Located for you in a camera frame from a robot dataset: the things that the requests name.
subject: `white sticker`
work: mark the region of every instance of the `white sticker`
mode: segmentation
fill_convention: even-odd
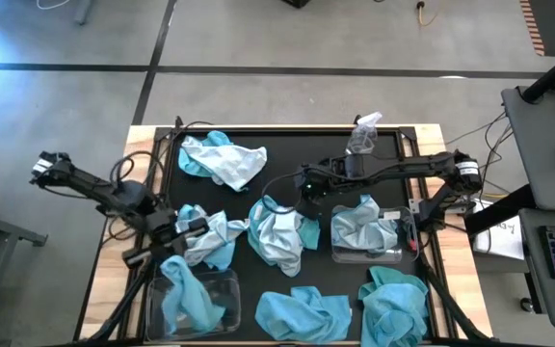
[[[456,164],[455,166],[458,169],[468,169],[468,168],[479,169],[479,164],[477,164],[477,162],[461,162]]]
[[[258,205],[254,211],[254,219],[257,221],[260,219],[260,214],[262,213],[262,205]]]
[[[460,174],[479,174],[479,169],[460,169]]]
[[[36,163],[36,164],[37,164],[37,165],[42,165],[42,166],[44,166],[45,168],[50,168],[50,167],[53,166],[53,163],[47,162],[47,161],[44,160],[44,159],[40,159],[40,160],[38,161],[38,163]]]
[[[40,165],[36,164],[36,165],[34,165],[34,171],[37,171],[39,173],[44,173],[46,171],[46,168],[41,167]]]
[[[384,212],[383,214],[383,219],[388,221],[392,221],[400,218],[402,218],[402,214],[400,213],[400,211],[389,211],[389,212]]]

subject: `microfiber towel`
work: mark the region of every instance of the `microfiber towel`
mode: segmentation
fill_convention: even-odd
[[[183,205],[177,214],[175,228],[181,232],[183,225],[197,219],[205,218],[209,230],[200,236],[186,238],[188,249],[183,257],[189,266],[204,261],[209,268],[217,267],[225,270],[232,261],[235,252],[235,239],[248,229],[249,222],[228,221],[225,212],[221,211],[207,216],[199,205]]]
[[[331,243],[351,250],[381,254],[397,245],[397,223],[380,217],[381,209],[369,195],[356,208],[335,206],[331,217]]]
[[[234,145],[221,131],[211,131],[203,141],[186,136],[179,150],[179,168],[186,174],[211,177],[240,192],[267,163],[267,149]]]
[[[192,275],[188,264],[173,255],[160,265],[162,274],[172,282],[172,288],[162,302],[162,312],[169,324],[169,334],[177,331],[177,315],[185,313],[192,328],[200,333],[213,331],[224,316],[225,308],[213,305],[202,283]]]
[[[364,305],[361,346],[416,346],[427,332],[427,286],[414,276],[382,266],[369,271],[374,281],[358,291]]]
[[[324,297],[313,286],[293,287],[290,295],[263,293],[256,307],[256,322],[273,339],[320,344],[346,338],[348,296]]]
[[[265,196],[265,202],[275,211],[279,206]],[[297,211],[277,214],[267,209],[259,200],[250,210],[248,241],[267,264],[279,266],[289,277],[301,270],[301,253],[304,248],[316,250],[320,236],[318,221],[312,221]]]

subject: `crumpled cloth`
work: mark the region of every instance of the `crumpled cloth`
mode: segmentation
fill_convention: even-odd
[[[415,276],[383,266],[369,269],[373,282],[358,291],[363,301],[362,347],[416,346],[427,332],[428,287]]]
[[[273,339],[320,344],[346,338],[347,295],[324,297],[314,286],[293,287],[290,295],[263,293],[256,307],[256,322]]]
[[[205,140],[186,136],[179,150],[179,168],[186,174],[211,177],[240,192],[267,163],[267,149],[234,145],[221,131],[211,131]]]
[[[265,201],[276,211],[285,209],[268,196],[265,196]],[[304,248],[316,250],[319,236],[318,221],[312,221],[297,211],[273,213],[263,205],[262,200],[250,210],[250,245],[267,264],[277,264],[286,276],[299,274],[301,253]]]
[[[200,333],[213,331],[222,320],[225,308],[211,303],[209,293],[197,280],[188,264],[179,255],[166,259],[160,270],[172,282],[172,288],[162,302],[164,319],[169,324],[169,334],[177,331],[177,316],[185,313],[192,328]]]
[[[186,238],[188,249],[183,255],[185,261],[189,266],[204,261],[209,268],[215,266],[219,270],[227,269],[235,252],[235,239],[248,229],[249,221],[228,221],[224,211],[207,217],[199,205],[185,204],[177,215],[177,232],[181,232],[187,222],[196,218],[205,218],[209,230],[200,236]]]
[[[351,250],[382,254],[397,245],[397,223],[381,218],[381,209],[369,195],[355,208],[335,206],[331,217],[331,243]]]

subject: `concrete floor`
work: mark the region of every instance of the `concrete floor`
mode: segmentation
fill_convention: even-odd
[[[517,0],[444,1],[435,23],[419,29],[414,0],[312,0],[301,11],[278,0],[179,0],[160,64],[543,71],[555,63],[534,53]],[[43,12],[30,0],[0,0],[0,63],[147,65],[167,3],[98,0],[78,27],[75,1]],[[0,219],[50,235],[43,249],[20,245],[14,254],[0,289],[0,342],[71,340],[103,219],[91,203],[29,185],[30,170],[42,150],[60,150],[106,176],[121,155],[144,80],[140,72],[0,70]],[[386,123],[440,123],[451,140],[498,116],[500,91],[531,82],[158,73],[143,124],[175,116],[344,123],[378,110]],[[481,161],[487,156],[482,132],[455,147]],[[505,159],[489,179],[513,190],[526,181],[513,140],[501,153]],[[547,318],[519,310],[521,275],[484,274],[481,282],[497,337],[555,346]]]

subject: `blue cloth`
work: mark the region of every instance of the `blue cloth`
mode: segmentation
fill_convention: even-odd
[[[427,332],[428,287],[397,270],[373,266],[369,271],[374,281],[358,291],[364,305],[361,347],[416,346]]]
[[[397,245],[397,223],[380,217],[381,209],[369,195],[356,208],[335,206],[331,243],[337,247],[382,254]]]
[[[279,206],[265,196],[265,202],[275,211]],[[320,236],[318,221],[312,221],[297,211],[277,214],[268,210],[259,200],[250,210],[248,241],[267,264],[277,265],[289,277],[301,270],[301,253],[304,248],[316,250]]]
[[[248,229],[248,221],[227,221],[223,211],[207,216],[199,205],[185,204],[177,214],[177,232],[181,232],[188,222],[198,218],[206,219],[209,230],[200,236],[186,238],[188,249],[183,255],[185,261],[189,266],[204,261],[209,268],[215,266],[219,270],[225,270],[235,252],[235,239]]]
[[[225,133],[211,131],[205,140],[186,136],[179,150],[179,168],[186,174],[211,177],[235,192],[256,176],[267,163],[267,149],[247,149],[234,145]]]
[[[192,275],[185,260],[179,255],[173,255],[160,265],[160,270],[172,282],[172,288],[162,302],[162,312],[169,324],[169,334],[177,331],[177,316],[180,313],[190,318],[195,331],[213,331],[222,320],[225,308],[211,303],[209,293]]]
[[[291,296],[263,293],[256,322],[273,339],[309,343],[343,340],[351,324],[348,296],[321,296],[316,287],[293,287]]]

